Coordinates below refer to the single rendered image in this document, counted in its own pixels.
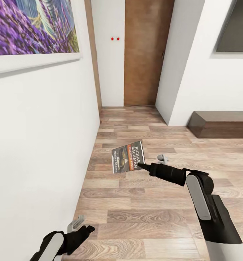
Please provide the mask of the hardback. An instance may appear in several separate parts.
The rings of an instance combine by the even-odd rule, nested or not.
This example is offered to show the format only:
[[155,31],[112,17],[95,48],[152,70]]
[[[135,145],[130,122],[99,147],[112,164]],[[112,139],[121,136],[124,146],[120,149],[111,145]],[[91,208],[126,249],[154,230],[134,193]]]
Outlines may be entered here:
[[112,150],[113,174],[141,170],[140,164],[146,164],[142,141],[137,141]]

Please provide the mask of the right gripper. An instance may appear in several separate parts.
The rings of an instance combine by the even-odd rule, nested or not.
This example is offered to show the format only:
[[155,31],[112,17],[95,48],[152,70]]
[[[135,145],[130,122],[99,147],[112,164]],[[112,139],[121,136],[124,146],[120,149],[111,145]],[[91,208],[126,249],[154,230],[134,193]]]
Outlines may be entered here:
[[151,165],[138,163],[138,166],[149,171],[149,175],[152,177],[158,177],[171,182],[171,176],[174,169],[172,166],[157,163],[151,163]]

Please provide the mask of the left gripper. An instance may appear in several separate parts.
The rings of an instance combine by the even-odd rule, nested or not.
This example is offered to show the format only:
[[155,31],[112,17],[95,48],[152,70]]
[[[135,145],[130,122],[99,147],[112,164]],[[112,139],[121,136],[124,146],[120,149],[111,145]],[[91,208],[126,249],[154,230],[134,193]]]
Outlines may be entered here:
[[86,227],[83,225],[81,228],[79,228],[78,231],[70,232],[73,236],[73,245],[70,251],[67,252],[67,255],[71,255],[79,246],[89,237],[90,233],[95,231],[95,227],[89,225]]

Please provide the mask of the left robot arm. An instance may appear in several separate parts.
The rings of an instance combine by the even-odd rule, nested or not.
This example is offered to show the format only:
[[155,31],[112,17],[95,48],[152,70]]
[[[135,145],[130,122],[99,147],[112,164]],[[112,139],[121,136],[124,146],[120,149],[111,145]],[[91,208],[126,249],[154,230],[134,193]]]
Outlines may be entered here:
[[77,231],[76,228],[86,219],[84,214],[79,215],[67,227],[67,234],[64,231],[53,231],[46,235],[40,247],[30,261],[54,261],[57,255],[71,255],[95,231],[95,227],[83,225]]

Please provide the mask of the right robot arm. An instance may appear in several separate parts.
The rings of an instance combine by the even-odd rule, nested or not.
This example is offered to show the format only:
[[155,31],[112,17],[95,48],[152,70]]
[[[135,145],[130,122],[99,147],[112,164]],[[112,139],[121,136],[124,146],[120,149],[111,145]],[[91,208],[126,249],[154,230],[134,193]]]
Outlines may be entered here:
[[[243,242],[219,195],[213,195],[214,183],[207,172],[168,166],[169,156],[157,156],[158,163],[140,164],[152,177],[184,186],[190,196],[204,235],[210,261],[243,261]],[[186,176],[186,171],[190,171]]]

